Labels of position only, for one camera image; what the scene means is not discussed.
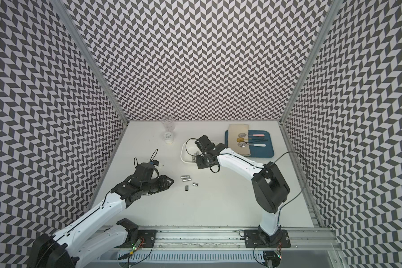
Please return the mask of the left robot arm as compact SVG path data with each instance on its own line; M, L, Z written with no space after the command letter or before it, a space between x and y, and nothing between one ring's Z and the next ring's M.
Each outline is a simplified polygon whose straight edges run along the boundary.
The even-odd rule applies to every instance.
M139 239L139 226L123 218L102 234L95 234L111 218L143 196L167 191L173 179L159 174L157 161L141 163L116 184L105 198L79 219L53 235L42 234L32 244L29 268L83 268L108 250Z

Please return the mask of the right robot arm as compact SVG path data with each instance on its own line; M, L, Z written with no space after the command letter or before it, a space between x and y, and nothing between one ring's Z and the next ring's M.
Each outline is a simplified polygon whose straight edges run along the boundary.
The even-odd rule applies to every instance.
M195 156L199 169L226 167L251 182L255 199L263 209L259 239L263 245L278 244L284 237L280 214L290 193L279 167L273 162L262 164L249 160L224 144L214 144L206 135L196 139L195 145L200 151Z

